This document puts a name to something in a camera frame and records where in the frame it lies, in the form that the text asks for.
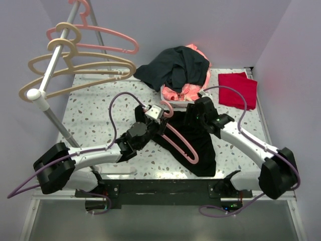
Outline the black shorts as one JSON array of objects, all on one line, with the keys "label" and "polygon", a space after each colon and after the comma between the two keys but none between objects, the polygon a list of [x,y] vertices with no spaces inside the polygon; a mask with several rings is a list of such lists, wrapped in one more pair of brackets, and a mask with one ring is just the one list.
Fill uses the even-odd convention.
[{"label": "black shorts", "polygon": [[169,124],[176,129],[194,148],[198,154],[199,161],[191,164],[183,155],[175,149],[167,140],[160,135],[155,135],[152,140],[165,150],[185,168],[198,177],[213,177],[216,174],[216,153],[210,134],[203,127],[189,127],[184,125],[183,120],[186,113],[175,111]]}]

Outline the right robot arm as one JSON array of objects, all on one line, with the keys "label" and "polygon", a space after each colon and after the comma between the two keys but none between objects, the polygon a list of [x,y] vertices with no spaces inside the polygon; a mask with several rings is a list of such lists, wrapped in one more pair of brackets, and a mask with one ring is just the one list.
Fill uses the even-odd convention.
[{"label": "right robot arm", "polygon": [[221,179],[217,191],[235,197],[243,190],[262,191],[271,199],[278,199],[299,183],[294,153],[289,148],[279,149],[265,143],[227,114],[218,114],[209,97],[201,97],[187,105],[184,123],[203,127],[208,133],[224,140],[249,157],[258,171],[234,171]]}]

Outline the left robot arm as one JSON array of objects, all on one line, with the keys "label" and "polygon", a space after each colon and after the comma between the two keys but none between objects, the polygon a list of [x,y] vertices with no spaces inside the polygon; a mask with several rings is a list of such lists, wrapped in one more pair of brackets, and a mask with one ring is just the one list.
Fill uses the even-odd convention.
[{"label": "left robot arm", "polygon": [[71,188],[84,190],[93,197],[100,196],[104,191],[102,178],[99,171],[90,167],[130,160],[154,136],[165,131],[167,122],[165,117],[159,120],[146,117],[143,122],[135,122],[111,145],[68,148],[65,143],[56,143],[33,164],[42,193]]}]

